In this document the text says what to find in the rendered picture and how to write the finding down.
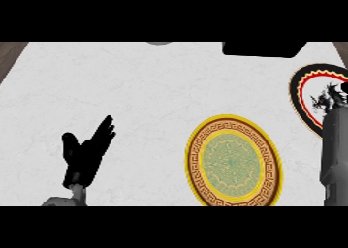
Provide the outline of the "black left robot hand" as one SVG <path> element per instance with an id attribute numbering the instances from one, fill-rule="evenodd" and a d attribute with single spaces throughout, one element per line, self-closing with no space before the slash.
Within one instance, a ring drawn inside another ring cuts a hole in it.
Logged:
<path id="1" fill-rule="evenodd" d="M 83 142 L 77 141 L 73 133 L 62 134 L 62 155 L 67 163 L 62 183 L 65 188 L 74 184 L 89 187 L 93 182 L 102 158 L 116 136 L 111 122 L 113 118 L 108 115 L 98 126 L 92 138 Z"/>

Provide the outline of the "black red white plate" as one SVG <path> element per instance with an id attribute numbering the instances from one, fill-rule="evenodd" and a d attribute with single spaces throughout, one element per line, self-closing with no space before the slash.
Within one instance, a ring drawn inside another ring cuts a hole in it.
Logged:
<path id="1" fill-rule="evenodd" d="M 318 137 L 323 136 L 326 115 L 338 107 L 348 108 L 346 94 L 341 90 L 345 82 L 348 70 L 326 63 L 304 66 L 290 77 L 290 103 L 301 121 Z"/>

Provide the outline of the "yellow green patterned plate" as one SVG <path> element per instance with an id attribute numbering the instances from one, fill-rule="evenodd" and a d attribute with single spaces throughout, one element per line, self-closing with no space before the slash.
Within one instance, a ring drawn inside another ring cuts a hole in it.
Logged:
<path id="1" fill-rule="evenodd" d="M 283 190 L 275 145 L 246 118 L 221 114 L 195 127 L 185 148 L 185 174 L 207 206 L 269 206 Z"/>

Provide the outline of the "black appliance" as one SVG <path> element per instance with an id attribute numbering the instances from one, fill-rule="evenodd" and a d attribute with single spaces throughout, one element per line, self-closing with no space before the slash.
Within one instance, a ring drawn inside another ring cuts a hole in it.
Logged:
<path id="1" fill-rule="evenodd" d="M 224 42 L 222 52 L 234 56 L 292 58 L 305 42 Z"/>

